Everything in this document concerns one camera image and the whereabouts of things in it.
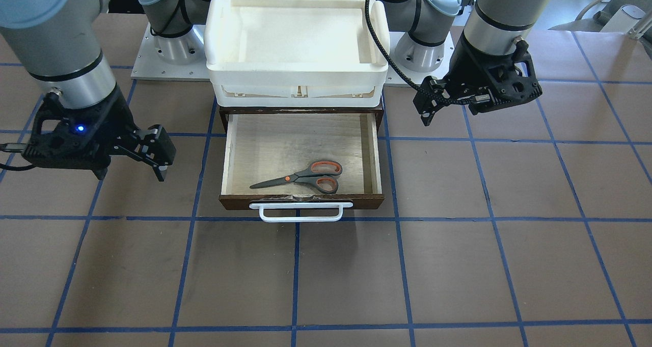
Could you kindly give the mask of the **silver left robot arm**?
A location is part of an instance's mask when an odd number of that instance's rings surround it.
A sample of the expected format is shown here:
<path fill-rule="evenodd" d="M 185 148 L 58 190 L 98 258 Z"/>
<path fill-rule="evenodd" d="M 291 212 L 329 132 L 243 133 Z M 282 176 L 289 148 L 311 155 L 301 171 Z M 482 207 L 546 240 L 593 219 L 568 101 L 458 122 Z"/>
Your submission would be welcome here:
<path fill-rule="evenodd" d="M 415 90 L 428 126 L 450 105 L 473 115 L 510 108 L 542 94 L 526 36 L 550 0 L 476 0 L 442 78 L 442 61 L 461 0 L 365 0 L 365 20 L 379 52 Z"/>

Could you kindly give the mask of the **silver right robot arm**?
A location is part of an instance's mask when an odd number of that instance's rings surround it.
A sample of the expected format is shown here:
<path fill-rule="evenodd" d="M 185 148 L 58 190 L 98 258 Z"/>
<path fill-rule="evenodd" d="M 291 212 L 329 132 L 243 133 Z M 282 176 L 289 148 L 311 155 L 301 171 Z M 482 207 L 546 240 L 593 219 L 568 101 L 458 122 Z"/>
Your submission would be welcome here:
<path fill-rule="evenodd" d="M 110 0 L 2 0 L 2 36 L 43 91 L 30 140 L 2 144 L 34 168 L 89 170 L 102 180 L 112 156 L 153 168 L 158 180 L 176 155 L 165 128 L 140 129 L 92 22 Z"/>

